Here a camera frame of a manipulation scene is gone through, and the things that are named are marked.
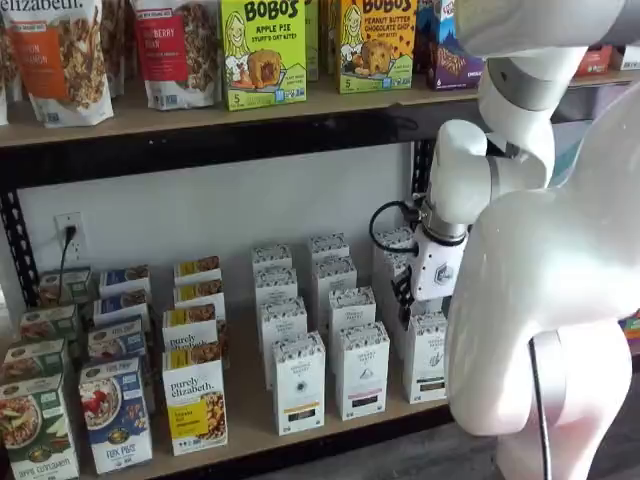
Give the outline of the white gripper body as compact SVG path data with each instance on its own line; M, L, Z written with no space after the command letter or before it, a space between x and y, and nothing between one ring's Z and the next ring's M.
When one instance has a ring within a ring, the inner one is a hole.
M414 239L417 255L410 260L410 284L414 299L429 301L451 296L468 236L445 241L418 227Z

